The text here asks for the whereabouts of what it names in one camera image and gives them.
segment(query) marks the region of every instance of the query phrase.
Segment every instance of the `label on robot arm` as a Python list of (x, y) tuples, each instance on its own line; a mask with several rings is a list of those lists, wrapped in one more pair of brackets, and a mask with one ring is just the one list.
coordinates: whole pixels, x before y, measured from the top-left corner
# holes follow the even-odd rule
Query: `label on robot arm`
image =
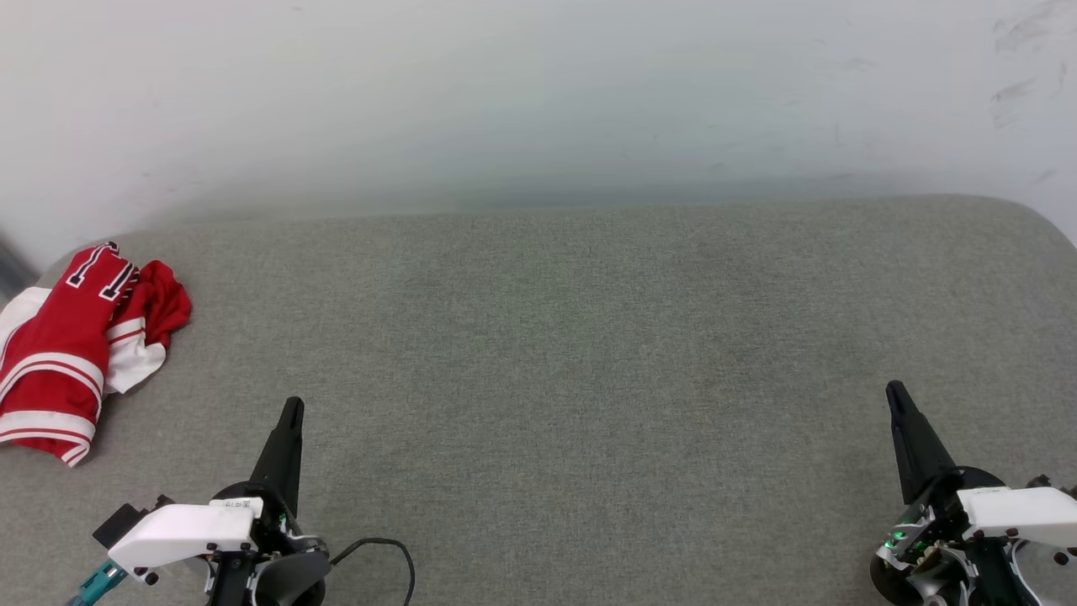
[(255, 520), (262, 518), (262, 508), (265, 505), (262, 497), (215, 498), (209, 502), (209, 504), (214, 507), (250, 509), (253, 511)]

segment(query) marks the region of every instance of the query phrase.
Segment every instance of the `red and white jersey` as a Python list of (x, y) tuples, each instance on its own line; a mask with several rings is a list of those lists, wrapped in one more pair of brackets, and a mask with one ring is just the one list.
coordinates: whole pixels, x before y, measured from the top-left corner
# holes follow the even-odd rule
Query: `red and white jersey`
[(27, 288), (0, 313), (0, 442), (73, 467), (89, 452), (104, 395), (164, 364), (191, 300), (163, 263), (148, 264), (146, 280), (118, 252), (113, 242), (83, 250), (55, 288)]

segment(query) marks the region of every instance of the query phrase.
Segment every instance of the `red garment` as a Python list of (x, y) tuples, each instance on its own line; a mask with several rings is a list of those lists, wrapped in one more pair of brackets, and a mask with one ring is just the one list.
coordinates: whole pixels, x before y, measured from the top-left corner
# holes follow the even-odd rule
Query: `red garment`
[(164, 363), (191, 300), (163, 263), (150, 264), (148, 279), (118, 252), (114, 242), (79, 252), (36, 315), (0, 315), (0, 442), (73, 467), (89, 452), (102, 397)]

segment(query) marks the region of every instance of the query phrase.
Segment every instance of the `scuff mark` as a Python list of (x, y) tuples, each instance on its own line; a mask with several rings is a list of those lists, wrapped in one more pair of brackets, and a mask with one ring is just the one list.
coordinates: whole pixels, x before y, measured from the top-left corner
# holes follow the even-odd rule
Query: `scuff mark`
[(858, 72), (870, 71), (879, 67), (876, 64), (861, 57), (856, 57), (855, 59), (848, 59), (844, 61), (838, 61), (834, 65), (841, 71), (858, 71)]
[(991, 97), (990, 112), (995, 130), (1001, 130), (1018, 121), (1017, 101), (1032, 94), (1035, 82), (1035, 77), (1022, 80), (999, 89)]
[(995, 53), (1017, 53), (1043, 38), (1077, 32), (1077, 22), (1072, 18), (1075, 9), (1074, 0), (1045, 0), (998, 19), (994, 27)]
[(1036, 177), (1036, 180), (1033, 181), (1033, 183), (1043, 183), (1044, 181), (1046, 181), (1046, 180), (1050, 179), (1051, 177), (1053, 177), (1054, 173), (1058, 172), (1058, 171), (1059, 171), (1058, 168), (1048, 168), (1047, 170), (1044, 170), (1043, 172), (1040, 172), (1039, 177)]

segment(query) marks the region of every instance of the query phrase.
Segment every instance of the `robotic arm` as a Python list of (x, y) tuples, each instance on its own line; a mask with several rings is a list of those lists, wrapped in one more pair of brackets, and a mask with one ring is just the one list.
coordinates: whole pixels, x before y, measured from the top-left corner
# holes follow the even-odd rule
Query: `robotic arm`
[(1077, 554), (1075, 491), (1046, 476), (1009, 489), (957, 466), (899, 381), (886, 386), (901, 495), (908, 508), (871, 559), (871, 580), (898, 606), (1043, 606), (1018, 553), (1030, 544)]
[(415, 565), (402, 544), (362, 539), (331, 562), (325, 541), (304, 535), (296, 523), (303, 411), (303, 400), (289, 398), (251, 479), (221, 491), (209, 505), (160, 496), (149, 511), (128, 504), (116, 510), (94, 533), (109, 561), (69, 606), (93, 606), (128, 576), (152, 586), (158, 580), (154, 568), (181, 561), (206, 574), (209, 606), (319, 606), (333, 566), (370, 542), (404, 552), (411, 574), (406, 606)]

